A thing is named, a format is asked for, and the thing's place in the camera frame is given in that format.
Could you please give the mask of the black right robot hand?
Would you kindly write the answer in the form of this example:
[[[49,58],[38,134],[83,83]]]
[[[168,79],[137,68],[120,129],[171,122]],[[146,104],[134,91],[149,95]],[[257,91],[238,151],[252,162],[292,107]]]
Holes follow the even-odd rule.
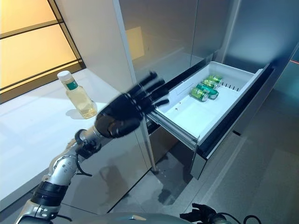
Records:
[[[200,224],[211,224],[216,211],[204,204],[192,203],[192,211],[189,213],[181,213],[179,217],[188,222],[198,222]]]

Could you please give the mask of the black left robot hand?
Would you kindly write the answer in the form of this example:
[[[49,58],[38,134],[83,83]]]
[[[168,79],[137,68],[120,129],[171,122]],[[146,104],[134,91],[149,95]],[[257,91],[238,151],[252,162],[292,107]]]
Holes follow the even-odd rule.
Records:
[[[133,132],[147,114],[169,103],[169,99],[161,99],[169,93],[164,84],[164,79],[158,79],[157,73],[150,71],[143,80],[99,112],[94,123],[97,131],[110,139]]]

